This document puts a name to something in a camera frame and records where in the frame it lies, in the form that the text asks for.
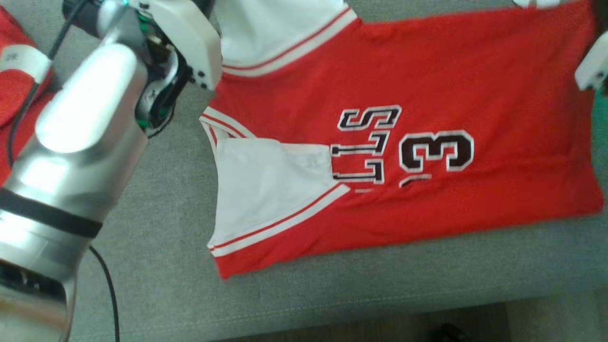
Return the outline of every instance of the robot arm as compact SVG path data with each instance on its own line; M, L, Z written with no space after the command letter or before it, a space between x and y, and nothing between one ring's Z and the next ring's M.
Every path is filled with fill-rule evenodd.
M102 42L45 107L0 189L7 341L67 341L78 266L145 149L144 129L167 120L189 80L213 89L221 75L219 36L190 0L91 0L76 24Z
M593 0L597 32L600 34L575 72L580 90L606 91L608 80L608 1Z

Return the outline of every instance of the gray couch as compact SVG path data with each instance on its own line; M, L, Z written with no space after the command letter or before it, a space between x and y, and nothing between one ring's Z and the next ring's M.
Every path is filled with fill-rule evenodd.
M512 5L510 0L349 2L367 21ZM49 50L62 23L60 0L0 4ZM65 80L96 43L73 30L56 63L59 78ZM218 340L608 284L608 212L304 258L221 281L205 248L213 229L216 171L197 120L211 96L198 88L181 96L176 119L150 142L94 242L114 278L124 341ZM608 110L596 110L594 124L594 163L608 193ZM113 341L108 288L91 255L78 275L72 341Z

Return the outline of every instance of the basketball jersey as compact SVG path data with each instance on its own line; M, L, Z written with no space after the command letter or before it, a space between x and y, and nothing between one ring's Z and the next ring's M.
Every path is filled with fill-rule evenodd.
M603 207L589 1L365 23L342 1L220 1L224 75L200 121L221 277L301 256Z
M7 145L13 118L25 102L34 83L34 79L28 73L18 68L12 68L13 65L8 65L14 61L17 67L23 67L24 64L18 63L20 58L32 61L31 56L24 55L31 51L21 48L23 46L34 47L34 43L25 35L17 20L0 6L0 142L2 146ZM38 115L53 97L52 94L43 94L50 80L49 75L40 86L36 101L19 125L13 145L15 155L21 151L31 137ZM9 174L10 167L4 148L0 155L0 183L3 183Z

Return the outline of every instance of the red stripe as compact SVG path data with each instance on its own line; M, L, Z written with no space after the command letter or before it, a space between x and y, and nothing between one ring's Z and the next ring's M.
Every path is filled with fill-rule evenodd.
M263 232L263 231L267 231L268 229L271 229L272 227L275 227L275 226L277 226L277 225L280 225L281 223L283 223L283 222L285 222L285 221L287 221L287 220L290 220L290 219L294 218L295 216L300 215L302 212L307 211L308 209L310 209L310 207L314 206L314 205L315 205L315 204L317 204L317 203L318 203L320 200L324 199L324 198L325 198L327 195L329 195L329 194L330 194L330 193L331 193L333 190L336 190L336 188L337 188L337 187L339 187L339 186L340 186L340 184L336 184L334 187L332 187L331 189L327 190L327 191L326 191L326 192L325 192L323 195L321 195L319 198L317 198L317 199L316 199L314 202L312 202L311 204L309 204L309 205L305 206L303 209L301 209L301 210L299 210L299 211L297 211L297 212L295 212L295 213L293 213L293 214L291 214L291 215L289 215L289 216L285 217L283 220L280 220L280 221L278 221L278 222L275 222L275 223L273 223L273 224L271 224L271 225L269 225L269 226L266 226L266 227L264 227L264 228L260 228L260 229L258 229L258 230L256 230L256 231L254 231L254 232L250 232L250 233L248 233L248 234L245 234L245 235L243 235L243 236L241 236L241 237L237 237L237 238L235 238L235 239L233 239L233 240L230 240L230 241L228 241L228 242L226 242L226 243L222 243L221 245L213 246L213 247L212 247L210 250L212 250L212 251L213 251L213 250L215 250L216 248L222 248L222 247L225 247L225 246L227 246L227 245L230 245L231 243L235 243L235 242L237 242L237 241L240 241L240 240L246 239L246 238L248 238L248 237L250 237L250 236L256 235L256 234L261 233L261 232Z
M213 138L213 142L217 146L218 145L218 138L215 136L215 131L213 130L213 127L209 126L209 132L211 132L211 137Z
M335 23L338 19L340 19L344 14L346 14L348 11L350 11L350 8L345 9L344 11L342 11L342 13L338 14L337 17L335 17L332 21L330 21L327 25L321 27L317 32L313 33L310 37L306 38L305 40L297 43L296 45L294 45L293 47L289 48L288 50L284 51L282 54L274 57L273 59L270 59L266 62L262 62L260 64L257 65L253 65L253 66L231 66L231 65L224 65L226 68L230 68L230 69L234 69L234 70L251 70L251 69L257 69L260 68L264 65L268 65L276 60L278 60L279 58L285 56L286 54L290 53L291 51L297 49L298 47L300 47L302 44L306 43L307 41L313 39L314 37L320 35L324 30L326 30L329 26L331 26L333 23Z
M224 127L226 127L226 128L229 128L229 129L233 130L233 131L234 131L234 132L236 132L236 133L237 133L239 136L241 136L241 138L246 138L246 137L245 137L245 134L242 134L242 133L241 133L239 130L237 130L237 129L236 129L236 128L234 128L233 126L231 126L231 125L229 125L229 124L227 124L227 123L225 123L225 122L223 122L223 121L221 121L221 120L218 120L218 119L214 118L213 116L209 116L208 114L203 113L203 114L202 114L202 117L204 117L205 119L208 119L208 120L214 121L214 122L216 122L217 124L220 124L220 125L222 125L222 126L224 126Z

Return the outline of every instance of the white stripe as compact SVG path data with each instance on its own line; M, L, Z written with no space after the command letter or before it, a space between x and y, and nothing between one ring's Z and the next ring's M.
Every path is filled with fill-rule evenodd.
M521 7L533 6L539 9L546 9L548 7L556 7L557 5L559 5L561 0L535 0L534 2L532 2L532 0L513 0L513 2L515 2L517 5L520 5Z
M245 128L245 126L239 124L238 121L236 121L235 119L232 119L231 117L229 117L228 115L214 110L211 107L207 107L207 109L205 109L205 112L203 112L204 114L213 117L215 119L220 120L221 122L225 122L227 124L229 124L230 126L233 126L235 129L237 129L241 134L245 135L245 138L256 138L255 134L251 133L250 130L248 130L247 128ZM199 119L201 122L205 122L208 125L214 126L214 127L218 127L230 134L232 134L235 138L240 138L241 135L238 134L239 132L234 131L233 129L229 128L228 126L224 126L219 122L215 122L212 120L207 120L205 117L201 116L201 118Z
M198 120L201 122L203 129L205 129L205 133L207 133L207 137L209 138L209 143L211 144L211 149L213 151L213 156L215 156L217 151L217 145L216 141L213 139L213 135L215 134L215 139L219 142L220 139L228 139L228 133L222 130L218 130L217 128L213 128L211 125L205 122L202 117L199 117Z
M344 0L220 1L213 12L223 31L223 65L260 66L326 29L348 9Z
M0 72L20 70L32 76L36 83L42 83L49 73L51 60L35 47L29 45L9 45L0 56Z
M332 25L330 25L325 30L314 36L312 39L308 40L307 42L303 43L302 45L298 46L292 51L289 51L287 54L268 64L262 65L259 68L247 70L233 69L228 66L225 66L223 70L228 74L248 77L261 76L264 74L268 74L272 71L276 71L312 52L314 49L318 48L323 43L332 39L335 35L340 33L340 31L342 31L345 27L347 27L356 19L357 14L352 9L350 9L349 11L344 13L338 20L333 22Z
M232 252L236 252L238 250L241 250L245 247L251 246L255 243L258 243L260 241L263 241L265 239L268 239L272 236L275 236L281 232L286 231L287 229L298 225L301 222L304 222L305 220L311 218L312 216L316 215L317 213L319 213L321 210L325 209L327 206L329 206L331 203L333 203L334 201L336 201L338 198L340 198L341 196L345 195L346 193L348 193L348 191L350 190L350 188L344 184L341 184L340 186L338 186L335 190L333 190L332 192L328 193L327 195L325 195L320 201L318 201L315 205L311 206L310 208L308 208L307 210L299 213L298 215L290 218L289 220L286 220L285 222L276 225L270 229L267 229L265 231L259 232L258 234L252 235L250 237L246 237L243 240L239 240L236 241L234 243L231 243L230 245L224 246L224 247L220 247L220 248L216 248L215 250L212 250L211 253L213 254L213 256L215 257L221 257L221 256L225 256L228 255Z
M408 182L411 181L417 181L417 180L429 180L431 179L431 175L429 175L428 173L425 173L423 175L414 175L414 176L409 176L406 179L402 180L399 182L399 187L402 187L403 185L407 184Z

